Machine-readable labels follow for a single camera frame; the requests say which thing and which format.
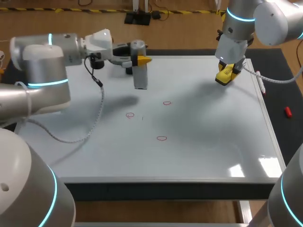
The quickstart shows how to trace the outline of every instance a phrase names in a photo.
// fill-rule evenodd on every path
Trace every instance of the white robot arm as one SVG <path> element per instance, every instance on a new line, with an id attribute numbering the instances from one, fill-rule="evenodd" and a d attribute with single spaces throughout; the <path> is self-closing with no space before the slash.
<path id="1" fill-rule="evenodd" d="M 47 34 L 14 37 L 10 41 L 11 59 L 26 74 L 28 86 L 0 84 L 0 122 L 32 114 L 56 112 L 69 106 L 71 97 L 66 66 L 81 65 L 88 58 L 93 69 L 104 67 L 104 61 L 132 69 L 136 89 L 147 89 L 144 41 L 113 45 L 108 29 L 84 39 L 76 34 Z M 120 57 L 126 51 L 128 57 Z M 102 83 L 92 75 L 99 86 Z"/>
<path id="2" fill-rule="evenodd" d="M 220 70 L 234 64 L 234 75 L 226 79 L 218 74 L 216 81 L 222 85 L 227 85 L 240 73 L 244 54 L 255 31 L 264 45 L 303 39 L 303 1 L 230 0 L 226 11 L 215 55 L 220 60 Z"/>

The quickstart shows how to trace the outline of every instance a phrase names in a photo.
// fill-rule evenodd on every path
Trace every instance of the table leg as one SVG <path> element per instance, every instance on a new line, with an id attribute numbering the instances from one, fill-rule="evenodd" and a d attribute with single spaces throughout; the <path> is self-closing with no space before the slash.
<path id="1" fill-rule="evenodd" d="M 254 216 L 254 218 L 249 223 L 248 227 L 268 227 L 269 226 L 269 218 L 267 214 L 267 201 L 258 211 L 258 213 Z"/>
<path id="2" fill-rule="evenodd" d="M 215 0 L 217 5 L 217 11 L 221 9 L 222 0 Z"/>
<path id="3" fill-rule="evenodd" d="M 139 0 L 133 0 L 133 11 L 137 12 L 139 10 Z"/>
<path id="4" fill-rule="evenodd" d="M 239 215 L 241 223 L 250 223 L 252 220 L 249 201 L 238 201 Z"/>

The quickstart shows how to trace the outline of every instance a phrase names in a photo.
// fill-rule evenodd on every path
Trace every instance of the black cable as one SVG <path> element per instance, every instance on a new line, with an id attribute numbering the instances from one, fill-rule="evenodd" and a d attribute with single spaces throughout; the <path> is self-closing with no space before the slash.
<path id="1" fill-rule="evenodd" d="M 159 5 L 155 2 L 155 0 L 152 0 L 152 2 L 155 4 L 156 7 L 162 8 L 162 9 L 166 9 L 166 10 L 167 10 L 167 17 L 166 17 L 164 20 L 159 19 L 160 21 L 165 21 L 165 20 L 167 20 L 167 19 L 169 18 L 169 9 L 168 9 L 167 7 L 165 7 L 165 6 L 159 6 Z"/>
<path id="2" fill-rule="evenodd" d="M 91 72 L 87 68 L 87 65 L 86 65 L 86 59 L 87 58 L 90 58 L 90 61 L 95 61 L 96 56 L 94 56 L 93 54 L 91 54 L 89 56 L 86 56 L 85 59 L 84 59 L 84 67 L 86 68 L 87 72 L 89 72 L 89 74 L 91 75 L 91 78 L 95 81 L 95 83 L 98 84 L 99 87 L 103 87 L 102 82 L 94 76 L 94 69 Z"/>
<path id="3" fill-rule="evenodd" d="M 78 5 L 79 6 L 89 6 L 91 3 L 93 3 L 93 0 L 90 0 L 90 2 L 88 4 L 82 5 L 82 4 L 80 4 L 80 0 L 78 0 Z"/>
<path id="4" fill-rule="evenodd" d="M 148 0 L 148 5 L 151 7 L 151 10 L 150 11 L 148 11 L 149 13 L 151 13 L 152 12 L 152 5 L 151 5 L 151 3 L 150 3 L 150 1 Z"/>
<path id="5" fill-rule="evenodd" d="M 299 59 L 299 54 L 298 54 L 298 51 L 299 51 L 299 47 L 300 47 L 300 45 L 301 45 L 301 43 L 303 42 L 303 40 L 301 40 L 300 42 L 299 42 L 299 44 L 298 44 L 298 46 L 297 46 L 297 59 L 298 59 L 298 62 L 299 62 L 299 65 L 300 65 L 300 67 L 302 67 L 302 65 L 301 65 L 301 62 L 300 62 L 300 59 Z"/>

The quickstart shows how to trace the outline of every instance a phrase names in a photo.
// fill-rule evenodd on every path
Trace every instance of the red marker drawing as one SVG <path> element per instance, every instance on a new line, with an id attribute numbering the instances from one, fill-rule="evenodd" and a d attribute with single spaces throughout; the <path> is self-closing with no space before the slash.
<path id="1" fill-rule="evenodd" d="M 166 136 L 158 136 L 157 140 L 159 140 L 159 141 L 165 141 L 165 140 L 167 140 L 167 137 Z"/>
<path id="2" fill-rule="evenodd" d="M 170 101 L 165 101 L 165 102 L 163 102 L 163 104 L 164 104 L 164 105 L 170 105 L 171 102 L 170 102 Z"/>
<path id="3" fill-rule="evenodd" d="M 128 119 L 131 119 L 132 117 L 134 117 L 134 113 L 127 113 L 127 114 L 126 114 L 126 117 L 127 117 Z"/>

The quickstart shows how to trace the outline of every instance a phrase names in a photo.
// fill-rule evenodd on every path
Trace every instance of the black stand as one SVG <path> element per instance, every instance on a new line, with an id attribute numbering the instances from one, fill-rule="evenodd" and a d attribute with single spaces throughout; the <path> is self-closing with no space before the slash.
<path id="1" fill-rule="evenodd" d="M 150 25 L 151 14 L 139 10 L 138 12 L 128 12 L 124 23 L 131 25 Z"/>

